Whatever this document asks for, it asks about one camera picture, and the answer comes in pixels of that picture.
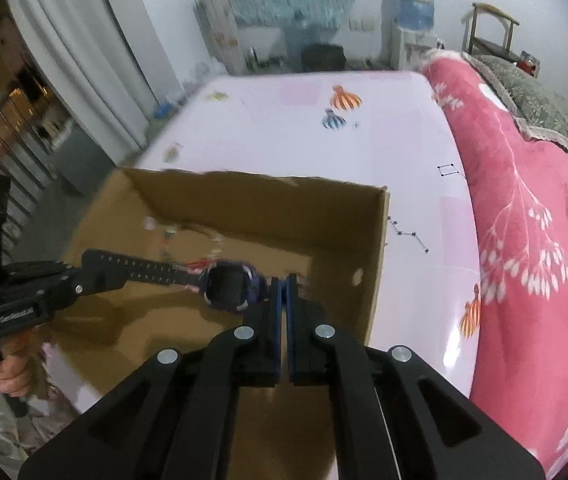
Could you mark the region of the person's left hand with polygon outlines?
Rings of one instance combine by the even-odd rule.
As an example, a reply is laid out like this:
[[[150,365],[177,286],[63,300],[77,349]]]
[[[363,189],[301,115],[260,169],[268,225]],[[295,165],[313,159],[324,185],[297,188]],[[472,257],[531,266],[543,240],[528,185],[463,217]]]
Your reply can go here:
[[[0,393],[21,398],[31,392],[32,360],[41,344],[42,338],[36,330],[25,330],[0,340]]]

